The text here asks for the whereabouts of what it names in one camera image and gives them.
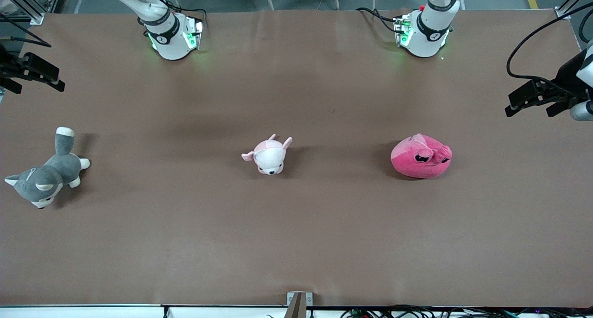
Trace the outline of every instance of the gray plush husky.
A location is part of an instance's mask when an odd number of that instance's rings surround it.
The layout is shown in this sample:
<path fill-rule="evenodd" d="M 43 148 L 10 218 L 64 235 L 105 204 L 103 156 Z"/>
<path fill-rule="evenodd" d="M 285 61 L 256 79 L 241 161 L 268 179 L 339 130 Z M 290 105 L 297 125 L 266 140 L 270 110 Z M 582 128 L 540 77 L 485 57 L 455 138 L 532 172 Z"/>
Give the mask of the gray plush husky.
<path fill-rule="evenodd" d="M 74 146 L 74 130 L 60 127 L 55 136 L 56 154 L 51 156 L 43 166 L 9 176 L 4 179 L 16 189 L 17 193 L 29 200 L 37 208 L 42 209 L 53 202 L 53 198 L 64 187 L 80 185 L 81 170 L 91 166 L 91 161 L 78 158 L 72 151 Z"/>

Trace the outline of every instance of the plush dog tail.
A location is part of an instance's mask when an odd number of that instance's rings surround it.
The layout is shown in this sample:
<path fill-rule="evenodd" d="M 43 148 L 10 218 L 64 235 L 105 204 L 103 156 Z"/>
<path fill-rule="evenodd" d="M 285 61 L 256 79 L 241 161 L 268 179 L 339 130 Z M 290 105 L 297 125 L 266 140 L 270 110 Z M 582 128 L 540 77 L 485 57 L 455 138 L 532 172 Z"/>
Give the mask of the plush dog tail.
<path fill-rule="evenodd" d="M 56 154 L 65 156 L 74 147 L 74 130 L 60 127 L 56 130 Z"/>

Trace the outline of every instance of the plush dog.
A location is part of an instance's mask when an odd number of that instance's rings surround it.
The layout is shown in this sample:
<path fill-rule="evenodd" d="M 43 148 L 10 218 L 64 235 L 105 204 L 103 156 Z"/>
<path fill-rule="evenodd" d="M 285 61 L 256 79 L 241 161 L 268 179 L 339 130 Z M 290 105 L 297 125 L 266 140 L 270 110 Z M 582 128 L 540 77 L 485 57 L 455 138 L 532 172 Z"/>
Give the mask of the plush dog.
<path fill-rule="evenodd" d="M 271 176 L 273 174 L 280 174 L 284 169 L 284 157 L 286 156 L 286 149 L 292 143 L 292 138 L 287 138 L 284 144 L 274 140 L 276 134 L 261 143 L 259 143 L 253 151 L 243 153 L 244 161 L 254 161 L 258 166 L 258 171 L 261 174 Z"/>
<path fill-rule="evenodd" d="M 53 202 L 64 185 L 78 187 L 80 185 L 81 170 L 91 166 L 91 161 L 78 158 L 72 151 L 74 146 L 74 131 L 60 127 L 56 130 L 56 154 L 51 156 L 43 166 L 37 166 L 21 174 L 4 179 L 23 198 L 34 206 L 43 209 Z"/>
<path fill-rule="evenodd" d="M 451 148 L 432 137 L 415 134 L 393 148 L 391 164 L 401 174 L 413 178 L 441 175 L 451 164 Z"/>

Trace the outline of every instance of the magenta round plush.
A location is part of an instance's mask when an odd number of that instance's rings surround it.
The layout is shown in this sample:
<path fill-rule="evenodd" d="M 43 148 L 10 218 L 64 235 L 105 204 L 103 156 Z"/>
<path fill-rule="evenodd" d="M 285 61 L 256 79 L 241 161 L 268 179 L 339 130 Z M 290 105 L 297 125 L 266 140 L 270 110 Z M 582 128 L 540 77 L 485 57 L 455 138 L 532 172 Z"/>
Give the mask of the magenta round plush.
<path fill-rule="evenodd" d="M 398 143 L 391 164 L 404 176 L 426 179 L 441 175 L 451 164 L 451 148 L 432 137 L 415 134 Z"/>

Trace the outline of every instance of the plush dog head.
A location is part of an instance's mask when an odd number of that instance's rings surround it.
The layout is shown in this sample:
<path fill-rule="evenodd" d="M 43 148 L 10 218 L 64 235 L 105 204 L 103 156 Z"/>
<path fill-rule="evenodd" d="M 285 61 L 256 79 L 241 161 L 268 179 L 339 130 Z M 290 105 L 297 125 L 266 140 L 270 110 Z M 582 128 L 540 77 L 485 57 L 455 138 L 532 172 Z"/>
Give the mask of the plush dog head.
<path fill-rule="evenodd" d="M 34 167 L 4 181 L 39 209 L 49 206 L 64 185 L 62 176 L 51 166 Z"/>
<path fill-rule="evenodd" d="M 286 149 L 292 143 L 292 138 L 286 139 L 283 144 L 273 140 L 274 137 L 275 135 L 272 135 L 271 139 L 259 143 L 253 151 L 241 155 L 244 161 L 254 161 L 258 171 L 268 176 L 282 172 Z"/>

